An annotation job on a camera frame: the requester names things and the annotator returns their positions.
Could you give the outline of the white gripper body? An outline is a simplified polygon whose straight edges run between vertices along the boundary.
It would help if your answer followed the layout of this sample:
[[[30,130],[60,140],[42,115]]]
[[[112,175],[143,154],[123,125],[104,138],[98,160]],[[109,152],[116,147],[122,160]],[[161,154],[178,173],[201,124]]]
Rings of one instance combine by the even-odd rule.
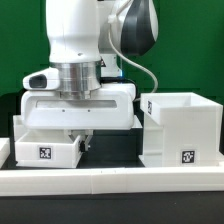
[[[129,130],[134,124],[135,86],[103,84],[85,100],[63,99],[56,91],[27,91],[21,101],[29,129]]]

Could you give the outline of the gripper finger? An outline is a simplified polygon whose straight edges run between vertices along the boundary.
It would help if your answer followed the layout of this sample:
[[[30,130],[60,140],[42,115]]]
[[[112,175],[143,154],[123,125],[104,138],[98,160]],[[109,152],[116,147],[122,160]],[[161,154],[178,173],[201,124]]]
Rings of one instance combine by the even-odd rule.
[[[84,139],[84,142],[83,142],[83,144],[84,144],[83,151],[84,152],[87,152],[90,148],[90,142],[91,142],[91,139],[93,137],[93,132],[94,132],[93,130],[86,130],[85,131],[85,139]]]
[[[79,150],[80,149],[80,143],[81,143],[81,137],[80,137],[79,132],[69,130],[68,131],[68,137],[70,138],[70,140],[74,144],[75,148],[77,150]]]

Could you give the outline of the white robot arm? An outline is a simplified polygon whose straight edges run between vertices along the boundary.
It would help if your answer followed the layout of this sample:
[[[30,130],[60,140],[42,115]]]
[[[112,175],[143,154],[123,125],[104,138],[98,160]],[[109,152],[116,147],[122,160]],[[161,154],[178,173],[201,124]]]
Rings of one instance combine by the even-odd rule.
[[[103,57],[143,55],[158,37],[153,0],[46,0],[50,66],[23,79],[29,129],[129,130],[136,87],[103,78]]]

